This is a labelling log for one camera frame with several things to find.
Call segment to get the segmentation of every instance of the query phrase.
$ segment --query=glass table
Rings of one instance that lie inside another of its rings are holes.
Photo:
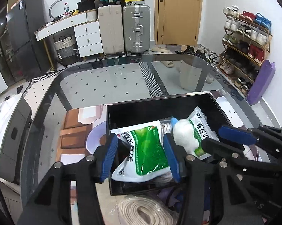
[[[173,61],[174,67],[161,62],[166,60]],[[267,114],[260,110],[257,116],[257,111],[216,67],[193,55],[134,55],[100,60],[69,67],[51,81],[24,147],[20,174],[23,206],[56,161],[61,125],[71,109],[211,92],[214,98],[223,97],[232,107],[222,108],[229,119],[230,114],[239,116],[241,124],[231,120],[233,126],[245,129],[261,123],[271,125]],[[113,223],[111,216],[105,214],[109,214],[119,198],[110,196],[108,182],[97,187],[101,204],[112,199],[105,203],[102,212],[105,221]]]

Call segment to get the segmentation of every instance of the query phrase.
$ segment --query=laundry basket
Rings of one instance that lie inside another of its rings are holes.
[[[59,41],[54,43],[54,47],[57,51],[59,59],[63,61],[64,64],[70,65],[76,62],[74,50],[77,48],[76,39],[70,37],[60,36]]]

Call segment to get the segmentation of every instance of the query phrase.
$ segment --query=shoelace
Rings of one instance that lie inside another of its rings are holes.
[[[145,213],[150,222],[147,223],[138,211]],[[155,200],[147,197],[131,197],[119,204],[119,213],[129,225],[173,225],[169,212]]]

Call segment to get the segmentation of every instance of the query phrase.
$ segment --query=refrigerator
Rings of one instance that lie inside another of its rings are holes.
[[[45,74],[50,68],[42,41],[35,32],[45,24],[42,0],[21,0],[6,15],[14,55],[27,81]]]

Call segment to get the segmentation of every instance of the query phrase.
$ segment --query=green label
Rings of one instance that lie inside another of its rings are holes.
[[[197,129],[196,129],[196,127],[194,126],[194,124],[193,124],[193,122],[191,121],[191,120],[188,120],[191,124],[192,124],[192,126],[193,126],[193,129],[194,129],[194,138],[196,138],[197,140],[198,140],[198,148],[194,151],[195,152],[195,154],[198,156],[198,157],[200,157],[200,156],[202,156],[203,154],[205,154],[205,152],[204,152],[204,150],[203,150],[203,148],[201,147],[201,141],[202,141],[202,139],[201,139],[201,135],[199,134],[199,132],[197,131]]]
[[[131,131],[131,134],[135,141],[135,163],[138,175],[146,175],[169,166],[157,127],[148,126]]]

